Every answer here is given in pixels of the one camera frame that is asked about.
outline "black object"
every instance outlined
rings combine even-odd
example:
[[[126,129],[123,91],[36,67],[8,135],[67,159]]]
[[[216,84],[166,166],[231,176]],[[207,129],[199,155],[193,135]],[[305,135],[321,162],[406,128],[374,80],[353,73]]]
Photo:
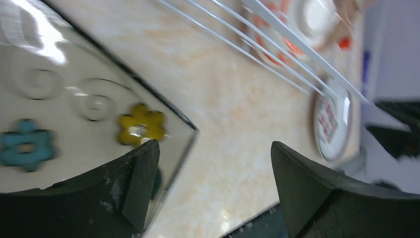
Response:
[[[153,184],[150,200],[154,200],[156,198],[156,195],[158,194],[161,187],[162,187],[162,173],[160,172],[160,169],[158,168],[156,171],[155,183]]]
[[[420,155],[420,103],[379,101],[375,105],[410,128],[410,131],[403,131],[367,125],[366,129],[382,147],[396,160],[400,160],[404,155],[409,158]]]
[[[276,204],[223,238],[287,238],[283,208]]]
[[[290,238],[420,237],[420,195],[347,177],[280,142],[271,161]]]
[[[143,231],[159,162],[151,140],[40,190],[0,194],[1,237],[131,238]]]

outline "beige countertop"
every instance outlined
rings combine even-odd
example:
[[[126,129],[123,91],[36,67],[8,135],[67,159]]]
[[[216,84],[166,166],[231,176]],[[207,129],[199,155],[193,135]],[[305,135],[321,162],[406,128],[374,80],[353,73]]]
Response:
[[[184,1],[170,2],[239,42],[233,32]],[[240,26],[209,0],[199,2]],[[159,2],[53,3],[151,83],[200,130],[147,238],[218,237],[278,202],[270,161],[272,141],[282,141],[328,165],[311,133],[312,95],[277,78]],[[230,3],[241,9],[240,1]],[[361,32],[357,31],[352,49],[352,82],[361,80]],[[356,153],[359,146],[360,105],[354,102],[347,155]]]

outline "yellow flower decoration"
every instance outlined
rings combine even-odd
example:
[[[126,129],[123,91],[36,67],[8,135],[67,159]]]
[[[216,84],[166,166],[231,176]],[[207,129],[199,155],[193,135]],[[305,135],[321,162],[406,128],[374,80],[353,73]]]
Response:
[[[124,145],[134,144],[136,147],[145,142],[144,139],[161,141],[165,136],[163,122],[163,113],[149,111],[144,104],[136,105],[131,110],[131,115],[120,116],[122,132],[118,135],[118,141]]]

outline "ceramic plate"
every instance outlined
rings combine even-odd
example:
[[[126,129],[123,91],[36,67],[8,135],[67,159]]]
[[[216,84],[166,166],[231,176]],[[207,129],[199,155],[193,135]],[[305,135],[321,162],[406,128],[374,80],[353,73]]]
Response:
[[[304,42],[313,47],[315,50],[319,48],[324,42],[326,34],[317,34],[308,36],[302,31],[302,21],[305,19],[302,17],[304,8],[306,6],[305,0],[276,0],[276,1],[263,1],[265,6],[270,9],[284,24],[286,24],[297,36],[299,36]],[[307,19],[312,20],[313,16],[311,11],[306,11],[308,14]],[[286,49],[292,56],[296,57],[301,61],[308,61],[309,58],[299,48],[297,48],[292,42],[280,35],[276,30],[271,28],[261,17],[256,14],[249,14],[248,19],[255,24],[264,34],[273,39],[279,46]],[[259,45],[264,47],[266,50],[277,56],[279,60],[287,64],[288,66],[295,65],[294,62],[281,52],[276,46],[265,40],[258,33],[251,31],[251,38],[256,41]],[[281,64],[276,62],[272,57],[256,49],[258,55],[269,65],[275,67],[282,67]]]
[[[352,118],[352,98],[350,93],[336,80],[327,85],[338,95],[335,97],[324,89],[324,97],[315,102],[315,141],[321,155],[328,161],[341,158],[350,135]]]
[[[319,48],[339,22],[333,0],[301,0],[291,16],[290,25],[308,45]]]
[[[197,129],[60,16],[37,0],[0,2],[0,192],[49,187],[157,139],[147,226]]]

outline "flower decoration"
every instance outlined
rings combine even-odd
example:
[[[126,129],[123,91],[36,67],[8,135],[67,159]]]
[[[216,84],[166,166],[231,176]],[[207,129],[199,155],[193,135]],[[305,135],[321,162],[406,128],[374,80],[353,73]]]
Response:
[[[5,166],[22,166],[28,172],[35,171],[42,161],[54,158],[52,140],[51,131],[38,129],[34,120],[20,120],[17,131],[1,135],[0,162]]]
[[[136,105],[130,115],[119,118],[122,132],[118,135],[118,141],[124,145],[134,144],[136,147],[149,139],[161,141],[165,136],[163,122],[163,113],[149,111],[144,104]]]

